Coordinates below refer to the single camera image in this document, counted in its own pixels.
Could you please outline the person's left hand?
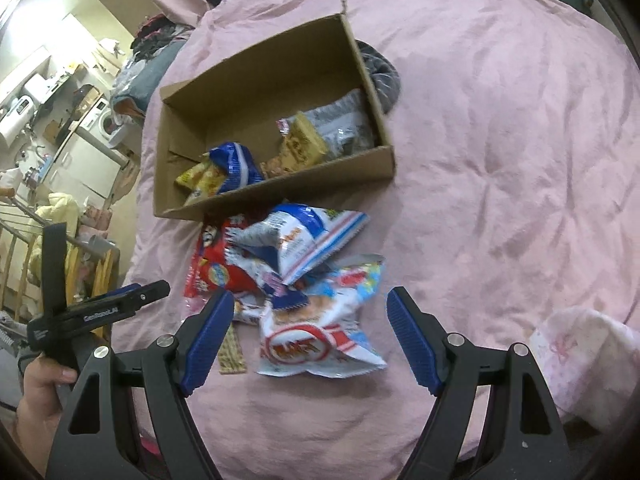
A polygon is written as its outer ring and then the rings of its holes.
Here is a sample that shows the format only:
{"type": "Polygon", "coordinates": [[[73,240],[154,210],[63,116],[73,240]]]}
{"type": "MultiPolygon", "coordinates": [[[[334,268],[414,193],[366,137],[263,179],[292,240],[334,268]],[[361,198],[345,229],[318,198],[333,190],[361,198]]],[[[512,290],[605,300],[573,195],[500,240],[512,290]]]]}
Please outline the person's left hand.
{"type": "Polygon", "coordinates": [[[29,463],[42,476],[63,411],[56,387],[73,385],[76,380],[76,370],[46,356],[38,356],[26,367],[13,433],[29,463]]]}

